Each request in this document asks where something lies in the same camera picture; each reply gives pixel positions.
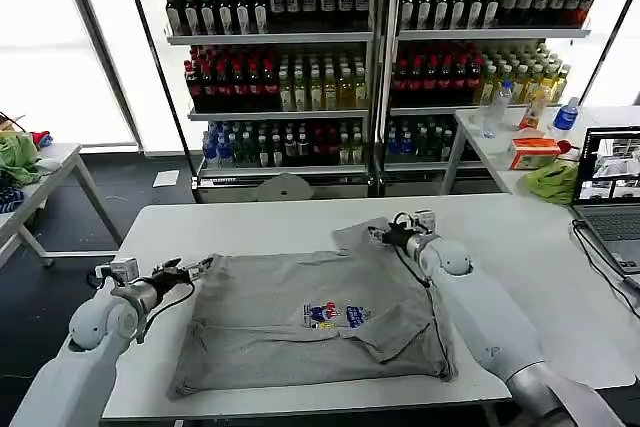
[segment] white desk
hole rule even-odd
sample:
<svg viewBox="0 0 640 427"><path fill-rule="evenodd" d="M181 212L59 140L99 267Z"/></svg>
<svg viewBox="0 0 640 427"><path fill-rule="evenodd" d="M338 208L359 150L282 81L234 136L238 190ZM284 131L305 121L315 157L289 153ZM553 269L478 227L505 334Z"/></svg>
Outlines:
<svg viewBox="0 0 640 427"><path fill-rule="evenodd" d="M640 325L570 241L568 212L526 198L487 194L152 206L140 212L119 255L137 257L141 274L148 275L154 265L176 256L192 261L211 252L333 250L334 229L423 208L436 211L440 234L464 242L472 258L504 285L539 329L545 355L560 372L595 388L635 381L628 359L616 347L622 346L624 355L631 356L640 370ZM165 302L184 295L187 287L175 290ZM166 392L192 307L193 302L185 302L168 310L154 322L143 345L132 345L123 354L105 419L357 411L509 397L505 386L476 364L456 333L459 375L451 382L410 376L200 392L169 401Z"/></svg>
<svg viewBox="0 0 640 427"><path fill-rule="evenodd" d="M553 122L557 111L558 108L546 109L540 120L538 130L548 134L548 127ZM465 141L471 144L502 192L531 195L529 190L520 184L520 179L530 171L508 170L506 159L506 151L511 140L516 135L517 125L520 123L523 113L523 108L507 109L496 136L493 139L487 139L482 136L482 120L477 120L476 110L456 110L455 117L458 122L458 130L456 131L449 164L442 181L440 195L447 195L451 192L451 186L455 180ZM584 136L589 127L620 125L640 125L640 108L630 106L583 109L573 129L569 131L565 138L572 145L582 148Z"/></svg>
<svg viewBox="0 0 640 427"><path fill-rule="evenodd" d="M0 245L3 252L0 254L0 266L4 263L19 245L19 239L24 245L33 250L40 258L43 265L50 266L53 259L59 257L105 257L113 256L112 251L92 252L48 252L24 227L24 223L36 211L38 206L47 196L58 187L64 179L73 173L82 187L91 205L118 245L122 243L122 236L106 212L102 199L98 195L96 184L91 174L80 157L80 144L53 143L49 147L40 150L43 159L52 159L59 163L60 168L50 175L43 175L39 182L29 184L22 188L25 194L24 202L14 212L0 214Z"/></svg>

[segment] white sticker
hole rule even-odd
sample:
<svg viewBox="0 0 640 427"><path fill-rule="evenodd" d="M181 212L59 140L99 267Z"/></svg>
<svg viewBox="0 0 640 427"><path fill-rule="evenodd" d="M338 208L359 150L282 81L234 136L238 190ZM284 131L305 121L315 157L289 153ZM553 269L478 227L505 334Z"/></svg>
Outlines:
<svg viewBox="0 0 640 427"><path fill-rule="evenodd" d="M238 12L238 25L240 26L240 33L247 35L249 33L249 11L246 7L240 6L237 9Z"/></svg>
<svg viewBox="0 0 640 427"><path fill-rule="evenodd" d="M178 11L176 9L168 8L167 17L169 17L169 25L171 25L173 35L182 35L182 25L180 24Z"/></svg>
<svg viewBox="0 0 640 427"><path fill-rule="evenodd" d="M211 8L202 8L202 19L204 20L204 27L207 29L207 34L214 35L216 33L216 22L213 18L213 11Z"/></svg>
<svg viewBox="0 0 640 427"><path fill-rule="evenodd" d="M261 5L256 7L256 25L259 34L267 33L267 9Z"/></svg>
<svg viewBox="0 0 640 427"><path fill-rule="evenodd" d="M222 21L222 29L226 35L232 34L231 31L231 9L229 7L220 7L220 20Z"/></svg>
<svg viewBox="0 0 640 427"><path fill-rule="evenodd" d="M184 13L187 16L187 23L191 28L191 34L198 35L200 28L198 27L198 14L196 14L196 9L189 7L188 9L184 9Z"/></svg>
<svg viewBox="0 0 640 427"><path fill-rule="evenodd" d="M482 21L482 28L489 29L493 25L493 19L496 16L498 10L497 2L489 2L487 4L487 11L484 13L484 20Z"/></svg>
<svg viewBox="0 0 640 427"><path fill-rule="evenodd" d="M464 2L456 2L453 4L453 13L451 14L451 30L458 30L460 28L460 19L462 18L462 12L464 11Z"/></svg>
<svg viewBox="0 0 640 427"><path fill-rule="evenodd" d="M434 30L442 30L444 29L444 18L447 15L447 3L440 2L436 7L436 15L433 19L433 29Z"/></svg>
<svg viewBox="0 0 640 427"><path fill-rule="evenodd" d="M400 28L407 30L411 27L411 16L413 14L413 4L407 2L402 6L402 17L400 17Z"/></svg>
<svg viewBox="0 0 640 427"><path fill-rule="evenodd" d="M482 2L474 2L469 8L469 20L467 21L467 29L478 28L478 18L480 17L480 10L482 10Z"/></svg>
<svg viewBox="0 0 640 427"><path fill-rule="evenodd" d="M431 4L423 2L418 9L418 30L424 30L427 28L427 20L429 20L429 11L431 10Z"/></svg>

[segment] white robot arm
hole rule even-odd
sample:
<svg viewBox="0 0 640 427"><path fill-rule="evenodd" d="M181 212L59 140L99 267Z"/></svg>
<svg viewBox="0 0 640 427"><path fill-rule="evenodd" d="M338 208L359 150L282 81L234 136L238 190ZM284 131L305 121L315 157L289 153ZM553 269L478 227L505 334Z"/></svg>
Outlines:
<svg viewBox="0 0 640 427"><path fill-rule="evenodd" d="M591 387L563 377L544 361L535 327L502 286L471 262L464 246L441 238L425 223L412 221L408 228L394 223L391 230L372 235L402 248L436 285L480 366L502 380L534 419L558 425L560 415L562 425L623 426Z"/></svg>

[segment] shelf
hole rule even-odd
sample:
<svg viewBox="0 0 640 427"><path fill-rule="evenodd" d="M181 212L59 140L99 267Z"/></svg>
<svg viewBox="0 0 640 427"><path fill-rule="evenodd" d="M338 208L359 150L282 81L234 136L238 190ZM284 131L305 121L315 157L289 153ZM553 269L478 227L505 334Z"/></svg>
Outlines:
<svg viewBox="0 0 640 427"><path fill-rule="evenodd" d="M316 44L370 42L373 32L316 32L247 35L171 35L171 45Z"/></svg>
<svg viewBox="0 0 640 427"><path fill-rule="evenodd" d="M586 29L401 30L398 40L584 39Z"/></svg>
<svg viewBox="0 0 640 427"><path fill-rule="evenodd" d="M447 170L448 162L396 162L387 163L385 172L423 172L434 170ZM466 161L458 164L458 169L482 169L484 165L478 161Z"/></svg>
<svg viewBox="0 0 640 427"><path fill-rule="evenodd" d="M206 178L242 178L242 177L272 177L280 174L293 175L330 175L330 174L366 174L365 165L322 165L309 167L238 167L221 169L219 167L203 167L199 177Z"/></svg>
<svg viewBox="0 0 640 427"><path fill-rule="evenodd" d="M195 109L189 112L189 120L230 121L230 120L295 120L295 119L340 119L368 116L368 110L314 110L304 112L212 112L199 113Z"/></svg>

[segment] plastic bottle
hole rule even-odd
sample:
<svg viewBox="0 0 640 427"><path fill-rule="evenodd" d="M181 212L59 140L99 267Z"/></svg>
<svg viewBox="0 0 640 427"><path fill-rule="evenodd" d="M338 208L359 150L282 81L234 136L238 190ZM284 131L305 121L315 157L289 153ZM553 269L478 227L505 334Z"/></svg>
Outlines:
<svg viewBox="0 0 640 427"><path fill-rule="evenodd" d="M482 136L492 139L496 136L498 123L502 119L507 107L511 103L511 81L503 82L500 90L493 97L493 102L484 114L482 123Z"/></svg>
<svg viewBox="0 0 640 427"><path fill-rule="evenodd" d="M571 130L578 118L579 103L580 100L577 97L571 97L569 103L563 105L560 110L558 110L556 118L553 121L553 126L558 130Z"/></svg>

